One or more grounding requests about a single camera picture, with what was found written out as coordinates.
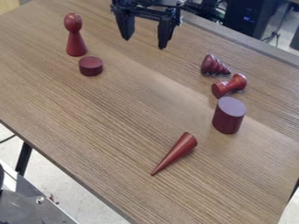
red chess pawn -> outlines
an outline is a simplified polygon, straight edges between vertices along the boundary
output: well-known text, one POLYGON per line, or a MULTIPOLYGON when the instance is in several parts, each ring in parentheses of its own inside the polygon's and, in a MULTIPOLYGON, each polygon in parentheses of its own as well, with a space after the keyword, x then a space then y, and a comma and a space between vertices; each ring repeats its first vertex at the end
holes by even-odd
POLYGON ((242 90, 247 85, 247 79, 243 74, 237 73, 229 81, 220 81, 212 84, 212 93, 218 99, 226 93, 234 90, 242 90))
POLYGON ((197 140, 192 134, 185 132, 171 148, 171 150, 162 159, 160 164, 151 172, 151 176, 161 171, 163 168, 182 157, 188 151, 191 151, 194 147, 198 145, 197 140))
POLYGON ((208 54, 205 56, 201 65, 202 74, 230 74, 231 70, 214 55, 208 54))
POLYGON ((66 52, 74 57, 79 57, 87 53, 87 46, 80 35, 82 28, 82 18, 75 13, 69 13, 65 16, 65 27, 70 34, 67 40, 66 52))

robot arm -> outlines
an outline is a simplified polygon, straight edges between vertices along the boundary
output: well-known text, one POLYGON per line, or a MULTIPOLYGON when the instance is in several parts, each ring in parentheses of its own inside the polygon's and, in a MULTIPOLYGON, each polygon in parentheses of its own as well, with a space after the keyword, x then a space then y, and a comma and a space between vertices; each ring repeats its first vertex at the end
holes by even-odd
POLYGON ((159 22, 158 46, 164 49, 177 25, 181 25, 180 8, 184 0, 113 0, 111 8, 121 35, 129 40, 135 30, 135 17, 159 22), (150 6, 165 7, 164 11, 149 9, 150 6))

cable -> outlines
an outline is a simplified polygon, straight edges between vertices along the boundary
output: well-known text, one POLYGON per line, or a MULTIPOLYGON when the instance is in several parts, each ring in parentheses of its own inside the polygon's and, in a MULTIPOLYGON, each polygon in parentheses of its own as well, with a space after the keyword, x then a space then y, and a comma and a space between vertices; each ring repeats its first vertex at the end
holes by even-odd
POLYGON ((16 135, 12 135, 12 136, 9 136, 7 138, 5 138, 4 140, 0 141, 0 144, 3 144, 5 142, 7 142, 8 140, 11 140, 13 137, 15 137, 16 135))
POLYGON ((281 36, 281 34, 278 34, 277 36, 276 36, 276 47, 278 47, 278 41, 279 41, 279 37, 281 36))
POLYGON ((283 22, 284 22, 284 20, 286 19, 287 15, 290 13, 291 9, 292 9, 292 8, 290 7, 290 4, 288 4, 287 9, 286 9, 286 11, 285 11, 284 14, 283 14, 282 20, 281 20, 281 22, 279 23, 277 29, 276 29, 275 31, 273 31, 269 37, 264 38, 262 41, 267 40, 268 42, 270 42, 274 37, 281 36, 281 34, 278 34, 278 31, 282 28, 283 22))

red cylinder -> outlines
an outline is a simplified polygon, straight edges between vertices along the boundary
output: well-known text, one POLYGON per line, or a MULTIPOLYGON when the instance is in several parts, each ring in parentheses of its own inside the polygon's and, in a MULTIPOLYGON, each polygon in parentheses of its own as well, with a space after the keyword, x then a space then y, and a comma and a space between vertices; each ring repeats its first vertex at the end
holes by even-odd
POLYGON ((239 130, 246 111, 241 101, 228 96, 222 97, 218 100, 212 125, 223 134, 234 134, 239 130))
POLYGON ((94 56, 87 56, 79 60, 80 72, 86 76, 95 76, 103 71, 103 61, 94 56))

red wooden piece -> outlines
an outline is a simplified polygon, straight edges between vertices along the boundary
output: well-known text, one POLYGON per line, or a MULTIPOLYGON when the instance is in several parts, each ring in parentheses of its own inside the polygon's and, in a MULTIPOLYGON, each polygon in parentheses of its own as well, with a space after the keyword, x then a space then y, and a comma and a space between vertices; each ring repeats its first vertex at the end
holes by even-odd
POLYGON ((65 16, 65 27, 70 31, 66 52, 74 57, 79 57, 87 53, 87 46, 84 43, 83 38, 80 35, 80 29, 82 28, 82 18, 75 13, 69 13, 65 16))
POLYGON ((230 74, 231 70, 214 55, 208 54, 205 56, 201 65, 202 74, 230 74))
POLYGON ((218 99, 230 91, 242 90, 246 87, 246 85, 246 77, 241 73, 237 73, 229 81, 220 81, 215 84, 212 84, 212 93, 218 99))
POLYGON ((182 157, 188 151, 191 151, 194 147, 198 145, 197 140, 192 134, 185 132, 171 148, 171 150, 166 154, 158 166, 151 172, 151 176, 155 175, 163 168, 182 157))
POLYGON ((241 101, 232 97, 222 97, 212 119, 212 125, 223 134, 236 133, 246 114, 246 107, 241 101))
POLYGON ((80 72, 86 76, 95 76, 103 71, 103 60, 94 56, 87 56, 79 60, 80 72))

